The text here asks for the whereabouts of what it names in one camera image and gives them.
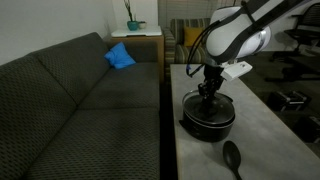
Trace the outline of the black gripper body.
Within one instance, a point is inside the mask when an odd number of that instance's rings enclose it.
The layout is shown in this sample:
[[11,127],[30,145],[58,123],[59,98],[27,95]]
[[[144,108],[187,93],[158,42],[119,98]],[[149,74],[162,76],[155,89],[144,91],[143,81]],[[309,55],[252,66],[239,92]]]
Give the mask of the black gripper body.
[[216,91],[221,87],[223,77],[221,73],[223,68],[220,66],[204,67],[204,81],[198,85],[200,95],[206,100],[212,100]]

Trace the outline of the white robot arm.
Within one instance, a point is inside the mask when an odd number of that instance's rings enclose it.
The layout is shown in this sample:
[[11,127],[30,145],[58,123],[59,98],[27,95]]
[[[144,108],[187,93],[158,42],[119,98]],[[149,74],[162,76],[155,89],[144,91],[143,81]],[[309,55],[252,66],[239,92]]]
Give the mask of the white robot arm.
[[264,49],[270,41],[269,25],[310,0],[248,0],[241,6],[217,10],[204,30],[208,59],[205,80],[199,85],[205,100],[213,99],[224,80],[248,73],[252,66],[238,62]]

